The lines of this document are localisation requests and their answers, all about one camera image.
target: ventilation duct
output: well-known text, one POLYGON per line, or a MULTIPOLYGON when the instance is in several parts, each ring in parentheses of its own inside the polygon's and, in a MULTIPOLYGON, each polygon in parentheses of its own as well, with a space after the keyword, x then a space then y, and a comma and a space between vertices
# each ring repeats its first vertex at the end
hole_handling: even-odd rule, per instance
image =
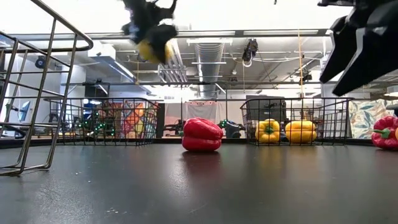
MULTIPOLYGON (((195 53, 198 59, 198 71, 200 81, 216 82, 218 72, 220 71, 220 63, 223 57, 224 45, 222 43, 201 43, 195 44, 195 53)), ((214 97, 215 85, 201 85, 201 97, 214 97)))

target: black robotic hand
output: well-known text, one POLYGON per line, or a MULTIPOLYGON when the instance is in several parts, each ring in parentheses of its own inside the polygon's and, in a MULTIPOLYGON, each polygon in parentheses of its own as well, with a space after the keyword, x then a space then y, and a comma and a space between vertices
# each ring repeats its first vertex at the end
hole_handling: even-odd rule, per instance
POLYGON ((333 93, 342 96, 398 68, 398 0, 322 0, 319 6, 354 6, 330 28, 334 49, 320 77, 344 71, 333 93))

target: yellow bell pepper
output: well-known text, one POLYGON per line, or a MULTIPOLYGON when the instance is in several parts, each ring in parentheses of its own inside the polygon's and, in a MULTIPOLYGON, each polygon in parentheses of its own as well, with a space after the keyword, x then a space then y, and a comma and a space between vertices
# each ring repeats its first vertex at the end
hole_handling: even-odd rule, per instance
POLYGON ((256 126, 256 139, 260 143, 279 142, 279 123, 274 119, 260 121, 256 126))
POLYGON ((285 130, 291 143, 309 143, 317 138, 315 125, 311 121, 292 121, 286 125, 285 130))

